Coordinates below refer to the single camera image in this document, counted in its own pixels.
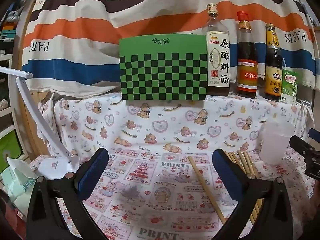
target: striped fabric backdrop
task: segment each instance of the striped fabric backdrop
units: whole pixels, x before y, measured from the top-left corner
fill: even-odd
[[[236,81],[236,13],[243,10],[255,36],[259,77],[265,73],[265,24],[272,23],[288,69],[300,73],[301,84],[316,87],[319,55],[299,0],[37,0],[23,45],[22,69],[34,75],[28,85],[80,98],[110,91],[120,81],[119,39],[200,34],[208,3],[218,5],[229,29],[231,80]]]

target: soy sauce bottle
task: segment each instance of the soy sauce bottle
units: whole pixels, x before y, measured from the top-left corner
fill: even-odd
[[[248,14],[240,11],[237,15],[239,30],[237,33],[238,64],[236,93],[243,97],[255,98],[258,82],[258,62],[254,37]]]
[[[282,85],[282,56],[276,29],[273,24],[266,24],[266,34],[265,98],[279,101]]]

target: blue gripper pad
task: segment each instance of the blue gripper pad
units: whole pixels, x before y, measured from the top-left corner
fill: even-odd
[[[226,162],[227,160],[230,161],[228,157],[225,156],[225,158],[223,158],[221,156],[222,154],[225,155],[222,150],[215,150],[212,153],[213,166],[225,185],[230,197],[233,200],[241,201],[243,197],[243,185]]]
[[[310,138],[315,140],[316,142],[320,143],[320,132],[318,132],[316,129],[311,128],[308,132]]]
[[[74,184],[77,189],[77,196],[81,201],[90,197],[108,162],[108,151],[99,148],[91,159],[78,169]]]

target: red bottle cap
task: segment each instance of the red bottle cap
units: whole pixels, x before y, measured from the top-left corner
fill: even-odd
[[[247,21],[247,22],[249,21],[248,14],[245,13],[244,11],[237,12],[237,15],[238,15],[239,21]]]

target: white desk lamp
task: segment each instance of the white desk lamp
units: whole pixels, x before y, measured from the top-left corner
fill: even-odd
[[[58,154],[61,155],[61,157],[42,160],[38,172],[47,179],[61,179],[68,172],[76,172],[79,168],[80,158],[78,156],[72,156],[55,136],[30,95],[25,79],[32,78],[32,73],[1,66],[0,73],[17,77],[16,82],[18,89],[33,120],[49,141],[51,148],[55,148]]]

